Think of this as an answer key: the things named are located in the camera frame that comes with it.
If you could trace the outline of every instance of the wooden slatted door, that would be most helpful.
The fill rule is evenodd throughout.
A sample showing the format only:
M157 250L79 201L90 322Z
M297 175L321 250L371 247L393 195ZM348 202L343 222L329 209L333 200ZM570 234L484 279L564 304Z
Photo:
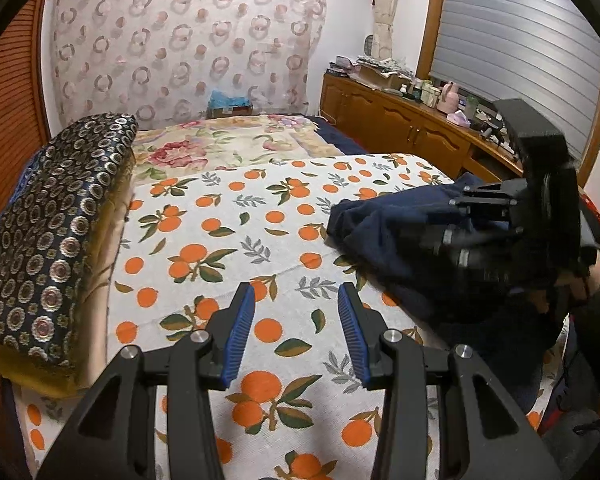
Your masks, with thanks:
M0 37L0 212L31 155L49 139L40 83L45 0L29 0Z

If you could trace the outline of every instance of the metal screw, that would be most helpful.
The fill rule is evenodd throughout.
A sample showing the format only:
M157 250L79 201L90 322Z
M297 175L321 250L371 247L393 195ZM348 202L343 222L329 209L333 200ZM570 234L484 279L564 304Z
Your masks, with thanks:
M127 345L120 351L120 355L122 355L124 359L133 359L138 355L138 347L135 345Z
M206 330L195 330L191 332L190 338L194 343L203 343L209 339L209 332Z
M456 346L456 355L461 357L462 359L468 359L472 355L474 355L474 349L469 345L458 345Z
M402 339L402 332L396 330L395 328L390 328L389 330L385 330L382 334L389 343L397 343Z

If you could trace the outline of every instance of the wooden wardrobe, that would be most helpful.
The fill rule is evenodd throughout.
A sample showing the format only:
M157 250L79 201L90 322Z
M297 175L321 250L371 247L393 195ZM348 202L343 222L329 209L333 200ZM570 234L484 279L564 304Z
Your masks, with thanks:
M44 5L29 0L0 37L0 212L20 171L49 140L40 81Z
M22 169L49 139L40 85L45 0L29 0L0 37L0 213ZM30 479L8 381L0 378L0 480Z

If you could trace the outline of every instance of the cardboard box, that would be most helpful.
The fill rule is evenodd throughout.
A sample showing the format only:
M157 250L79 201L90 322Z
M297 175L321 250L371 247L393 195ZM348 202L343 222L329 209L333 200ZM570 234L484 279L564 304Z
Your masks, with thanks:
M391 74L389 77L384 77L377 70L364 65L360 67L360 74L358 74L358 77L378 88L393 88L394 90L399 90L400 86L408 86L411 83L408 78L399 74Z
M207 108L207 119L219 119L238 115L253 115L253 106L229 106L227 108Z

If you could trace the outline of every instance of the pink kettle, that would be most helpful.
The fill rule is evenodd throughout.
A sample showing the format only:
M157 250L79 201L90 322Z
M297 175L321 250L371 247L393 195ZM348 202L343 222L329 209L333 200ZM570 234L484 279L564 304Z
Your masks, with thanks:
M460 96L458 95L458 85L449 81L442 89L440 101L438 101L438 110L444 114L453 114L458 111Z

